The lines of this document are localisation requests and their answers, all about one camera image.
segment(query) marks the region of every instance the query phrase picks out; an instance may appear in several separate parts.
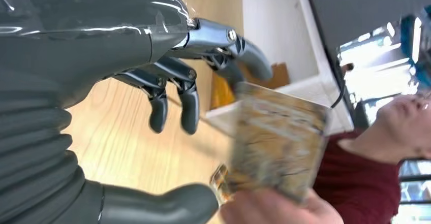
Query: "person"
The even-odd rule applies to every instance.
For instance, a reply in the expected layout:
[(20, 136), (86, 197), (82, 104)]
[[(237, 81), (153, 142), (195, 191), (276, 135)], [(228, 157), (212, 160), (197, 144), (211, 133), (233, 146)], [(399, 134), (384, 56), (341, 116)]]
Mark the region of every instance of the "person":
[(221, 207), (226, 224), (390, 224), (397, 214), (401, 163), (431, 158), (429, 95), (400, 95), (366, 131), (330, 137), (308, 205), (273, 191), (236, 193)]

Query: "prosthetic hand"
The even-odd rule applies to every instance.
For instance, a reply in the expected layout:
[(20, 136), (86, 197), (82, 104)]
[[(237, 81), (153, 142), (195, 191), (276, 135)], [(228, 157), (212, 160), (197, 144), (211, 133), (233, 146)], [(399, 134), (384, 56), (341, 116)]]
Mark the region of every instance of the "prosthetic hand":
[(257, 78), (266, 80), (272, 71), (265, 56), (252, 43), (239, 37), (235, 30), (205, 20), (190, 19), (191, 30), (187, 37), (157, 62), (114, 75), (114, 78), (148, 95), (152, 106), (150, 127), (160, 133), (166, 121), (167, 99), (166, 82), (177, 87), (182, 102), (182, 128), (189, 134), (196, 132), (199, 121), (199, 97), (196, 88), (196, 71), (180, 58), (204, 59), (221, 77), (225, 78), (232, 90), (245, 80), (237, 63), (243, 62)]
[(218, 209), (207, 186), (154, 196), (84, 178), (61, 134), (64, 108), (114, 77), (149, 97), (150, 126), (166, 119), (166, 82), (196, 131), (196, 72), (177, 58), (204, 59), (234, 87), (241, 60), (271, 77), (260, 51), (229, 27), (190, 19), (181, 0), (0, 0), (0, 223), (203, 224)]

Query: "plastic wrap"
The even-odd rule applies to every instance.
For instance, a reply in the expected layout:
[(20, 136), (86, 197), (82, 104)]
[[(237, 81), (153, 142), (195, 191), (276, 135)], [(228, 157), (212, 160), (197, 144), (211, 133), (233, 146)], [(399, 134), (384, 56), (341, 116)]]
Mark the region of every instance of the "plastic wrap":
[(186, 33), (189, 19), (183, 0), (0, 0), (0, 37)]

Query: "red shirt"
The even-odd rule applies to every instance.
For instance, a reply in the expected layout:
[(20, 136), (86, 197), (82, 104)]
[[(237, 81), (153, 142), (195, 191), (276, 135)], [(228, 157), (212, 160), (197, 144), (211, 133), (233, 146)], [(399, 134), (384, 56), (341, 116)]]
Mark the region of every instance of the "red shirt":
[(374, 162), (339, 147), (339, 140), (358, 135), (330, 137), (314, 190), (339, 212), (345, 224), (390, 224), (401, 199), (399, 166)]

